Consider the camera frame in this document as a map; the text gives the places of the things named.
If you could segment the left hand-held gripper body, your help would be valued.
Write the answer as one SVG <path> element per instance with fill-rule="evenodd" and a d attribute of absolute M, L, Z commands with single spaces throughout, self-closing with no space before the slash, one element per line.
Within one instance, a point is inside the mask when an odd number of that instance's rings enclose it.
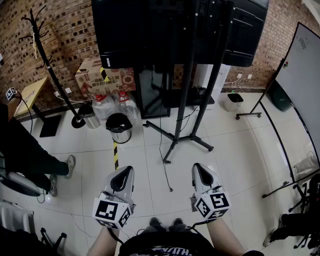
<path fill-rule="evenodd" d="M 111 188 L 111 179 L 120 172 L 119 169 L 105 178 L 99 196 L 94 199 L 92 210 L 92 217 L 100 225 L 110 229 L 122 229 L 136 207 L 136 204 L 131 199 L 134 191 L 134 168 L 132 168 L 131 191 L 113 191 Z"/>

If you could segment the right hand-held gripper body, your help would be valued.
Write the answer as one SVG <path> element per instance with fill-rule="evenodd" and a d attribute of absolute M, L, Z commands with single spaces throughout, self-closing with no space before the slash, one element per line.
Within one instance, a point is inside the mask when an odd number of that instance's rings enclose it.
<path fill-rule="evenodd" d="M 205 221 L 213 221 L 221 218 L 231 207 L 229 193 L 221 185 L 217 174 L 211 170 L 213 184 L 206 186 L 201 183 L 195 163 L 191 170 L 192 186 L 194 194 L 190 198 L 191 209 L 199 212 Z"/>

